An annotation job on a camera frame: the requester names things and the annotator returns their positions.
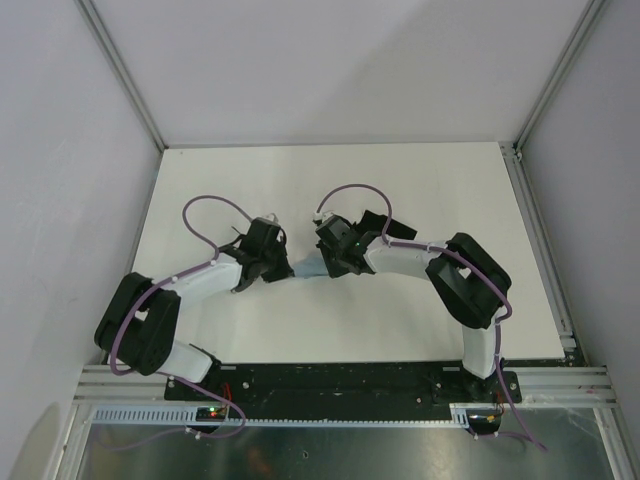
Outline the light blue cleaning cloth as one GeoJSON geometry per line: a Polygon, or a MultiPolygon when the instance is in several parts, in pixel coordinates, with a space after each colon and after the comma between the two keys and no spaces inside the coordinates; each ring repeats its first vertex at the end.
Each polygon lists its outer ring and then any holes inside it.
{"type": "Polygon", "coordinates": [[[309,256],[292,266],[297,278],[327,277],[329,275],[326,264],[321,257],[309,256]]]}

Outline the black glasses case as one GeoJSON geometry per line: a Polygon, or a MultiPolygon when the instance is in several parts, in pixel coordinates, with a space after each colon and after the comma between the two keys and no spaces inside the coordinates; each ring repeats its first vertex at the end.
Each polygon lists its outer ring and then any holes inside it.
{"type": "MultiPolygon", "coordinates": [[[[354,227],[361,234],[375,232],[380,235],[387,224],[387,220],[388,217],[384,214],[376,214],[370,210],[365,210],[361,220],[354,227]]],[[[391,220],[385,234],[401,240],[414,240],[417,231],[399,221],[391,220]]]]}

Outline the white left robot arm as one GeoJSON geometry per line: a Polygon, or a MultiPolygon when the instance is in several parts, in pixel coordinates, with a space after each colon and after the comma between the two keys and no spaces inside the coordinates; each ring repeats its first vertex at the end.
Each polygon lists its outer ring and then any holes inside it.
{"type": "Polygon", "coordinates": [[[284,230],[271,219],[255,218],[247,233],[208,262],[161,281],[136,272],[123,277],[94,343],[134,372],[183,378],[197,398],[210,399],[221,387],[221,376],[212,369],[216,359],[175,338],[180,313],[213,295],[240,293],[258,279],[272,283],[292,275],[284,230]]]}

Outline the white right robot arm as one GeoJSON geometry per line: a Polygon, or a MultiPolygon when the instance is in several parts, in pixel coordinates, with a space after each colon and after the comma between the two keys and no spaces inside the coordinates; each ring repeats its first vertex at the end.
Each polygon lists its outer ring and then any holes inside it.
{"type": "Polygon", "coordinates": [[[352,223],[333,213],[314,215],[317,247],[328,275],[394,273],[431,282],[463,334],[463,393],[484,401],[497,389],[494,374],[498,314],[512,285],[506,271],[466,233],[420,243],[417,231],[388,216],[365,211],[352,223]]]}

